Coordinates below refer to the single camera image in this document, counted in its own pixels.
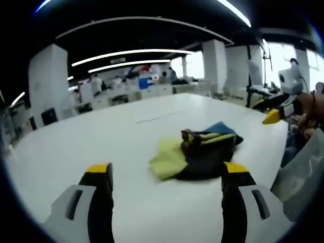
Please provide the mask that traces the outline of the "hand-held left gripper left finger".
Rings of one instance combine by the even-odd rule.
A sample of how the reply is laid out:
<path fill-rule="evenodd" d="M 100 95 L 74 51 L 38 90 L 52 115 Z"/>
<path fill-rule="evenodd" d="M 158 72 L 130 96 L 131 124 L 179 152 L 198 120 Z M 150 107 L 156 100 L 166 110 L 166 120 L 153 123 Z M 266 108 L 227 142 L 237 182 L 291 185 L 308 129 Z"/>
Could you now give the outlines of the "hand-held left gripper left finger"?
<path fill-rule="evenodd" d="M 54 242 L 114 242 L 113 166 L 90 166 L 51 206 L 44 230 Z"/>

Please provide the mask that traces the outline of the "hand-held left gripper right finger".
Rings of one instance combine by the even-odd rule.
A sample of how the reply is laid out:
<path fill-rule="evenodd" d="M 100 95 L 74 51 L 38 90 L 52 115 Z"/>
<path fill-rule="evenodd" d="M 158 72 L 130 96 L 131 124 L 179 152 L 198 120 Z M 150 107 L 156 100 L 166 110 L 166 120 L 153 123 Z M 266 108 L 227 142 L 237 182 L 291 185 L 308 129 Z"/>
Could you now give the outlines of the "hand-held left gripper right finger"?
<path fill-rule="evenodd" d="M 222 242 L 279 242 L 290 230 L 283 203 L 247 168 L 225 162 L 221 179 Z"/>

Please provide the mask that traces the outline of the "person's right hand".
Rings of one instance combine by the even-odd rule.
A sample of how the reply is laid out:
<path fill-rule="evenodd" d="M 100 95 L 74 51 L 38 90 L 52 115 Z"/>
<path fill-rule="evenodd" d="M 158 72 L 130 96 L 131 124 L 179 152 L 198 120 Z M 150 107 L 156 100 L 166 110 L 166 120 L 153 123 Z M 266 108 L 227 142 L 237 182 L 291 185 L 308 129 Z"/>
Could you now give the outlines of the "person's right hand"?
<path fill-rule="evenodd" d="M 301 93 L 296 100 L 295 114 L 314 116 L 315 96 L 312 93 Z"/>

